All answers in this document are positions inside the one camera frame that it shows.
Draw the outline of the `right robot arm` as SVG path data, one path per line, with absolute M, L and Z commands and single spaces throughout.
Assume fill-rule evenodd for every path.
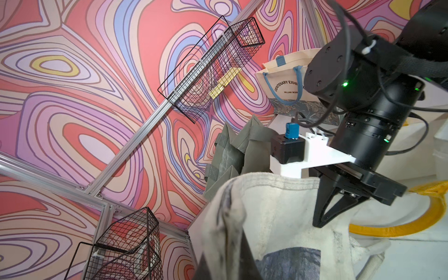
M 343 212 L 373 198 L 390 205 L 406 187 L 376 172 L 426 82 L 448 81 L 448 3 L 431 1 L 388 42 L 364 30 L 339 3 L 331 1 L 342 29 L 316 54 L 304 88 L 328 111 L 345 117 L 330 147 L 354 158 L 311 169 L 320 179 L 313 226 L 322 228 Z

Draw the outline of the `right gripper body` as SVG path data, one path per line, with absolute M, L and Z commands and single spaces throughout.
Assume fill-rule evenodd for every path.
M 392 205 L 402 197 L 407 187 L 370 169 L 353 163 L 329 164 L 310 168 L 310 175 L 320 179 L 318 190 L 329 204 L 336 194 L 353 194 L 356 199 L 373 198 L 385 205 Z

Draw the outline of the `cream canvas tote bag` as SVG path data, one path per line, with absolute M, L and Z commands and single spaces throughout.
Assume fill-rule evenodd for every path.
M 387 239 L 350 237 L 356 210 L 328 225 L 312 224 L 320 179 L 249 173 L 211 198 L 201 228 L 196 280 L 369 280 Z

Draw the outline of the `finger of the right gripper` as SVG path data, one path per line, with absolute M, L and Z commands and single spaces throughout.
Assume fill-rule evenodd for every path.
M 353 183 L 341 175 L 321 175 L 312 224 L 316 228 L 323 228 L 340 214 L 367 199 L 368 194 L 358 182 Z

